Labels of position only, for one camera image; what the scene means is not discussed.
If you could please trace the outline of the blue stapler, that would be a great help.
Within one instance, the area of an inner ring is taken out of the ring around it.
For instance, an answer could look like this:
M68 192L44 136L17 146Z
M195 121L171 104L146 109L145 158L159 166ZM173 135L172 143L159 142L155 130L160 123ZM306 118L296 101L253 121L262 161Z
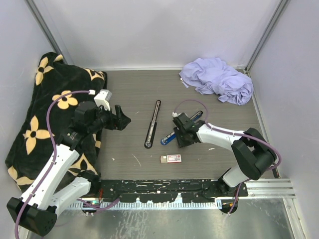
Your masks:
M192 121L196 121L198 120L199 118L201 118L203 115L203 111L197 111L194 115L192 115L190 117L190 119ZM167 145L168 143L170 143L173 139L175 139L175 132L172 131L171 133L169 133L168 135L166 135L164 138L161 139L160 143L161 145Z

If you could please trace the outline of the red white staple box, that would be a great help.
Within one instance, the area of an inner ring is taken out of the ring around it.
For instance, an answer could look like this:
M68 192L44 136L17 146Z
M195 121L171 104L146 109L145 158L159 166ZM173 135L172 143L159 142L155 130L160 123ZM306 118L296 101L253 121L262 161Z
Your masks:
M163 164L181 163L182 159L180 154L163 155L160 157L160 162Z

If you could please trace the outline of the black stapler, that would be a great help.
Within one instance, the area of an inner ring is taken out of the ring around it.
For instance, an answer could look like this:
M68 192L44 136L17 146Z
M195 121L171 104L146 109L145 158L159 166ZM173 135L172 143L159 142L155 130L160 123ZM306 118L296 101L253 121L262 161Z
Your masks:
M161 105L161 100L157 100L155 104L154 112L152 115L152 119L148 128L146 140L144 143L144 147L146 149L150 149L153 146L153 141L154 141L156 127L157 127L157 118L158 118L158 113L160 111L160 105Z

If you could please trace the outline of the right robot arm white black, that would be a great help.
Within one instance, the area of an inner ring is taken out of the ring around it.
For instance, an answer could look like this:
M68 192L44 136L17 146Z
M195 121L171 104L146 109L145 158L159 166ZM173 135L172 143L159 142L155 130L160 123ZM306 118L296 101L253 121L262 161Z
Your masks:
M277 160L275 150L259 131L228 130L206 121L194 122L186 114L173 114L174 133L180 148L195 143L213 144L233 152L237 165L228 169L217 181L219 192L230 196L247 180L258 180Z

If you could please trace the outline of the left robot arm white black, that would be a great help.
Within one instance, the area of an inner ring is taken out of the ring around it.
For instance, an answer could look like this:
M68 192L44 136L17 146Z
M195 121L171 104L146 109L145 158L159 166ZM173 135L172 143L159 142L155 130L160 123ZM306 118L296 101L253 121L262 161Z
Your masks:
M80 158L84 140L104 128L124 130L131 122L120 105L115 106L115 113L106 105L107 102L81 102L69 127L53 143L53 153L35 181L20 198L10 198L6 207L15 222L16 238L20 227L42 237L47 235L71 203L84 195L98 195L99 175L91 169L80 172L63 189L57 188L70 166Z

